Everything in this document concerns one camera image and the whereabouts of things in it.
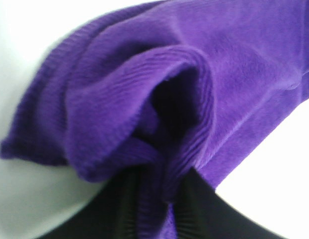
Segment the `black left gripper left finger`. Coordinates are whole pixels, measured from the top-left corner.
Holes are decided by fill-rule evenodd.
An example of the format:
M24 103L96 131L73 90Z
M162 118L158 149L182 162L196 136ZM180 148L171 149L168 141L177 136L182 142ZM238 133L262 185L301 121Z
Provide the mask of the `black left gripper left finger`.
M159 239L167 204L153 191L148 169L127 169L57 228L59 239Z

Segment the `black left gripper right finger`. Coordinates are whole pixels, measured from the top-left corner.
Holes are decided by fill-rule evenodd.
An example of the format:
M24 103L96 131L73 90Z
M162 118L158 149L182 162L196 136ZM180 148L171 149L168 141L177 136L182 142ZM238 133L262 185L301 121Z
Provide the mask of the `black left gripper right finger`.
M290 168L234 169L208 182L180 175L174 218L180 239L309 239L309 176Z

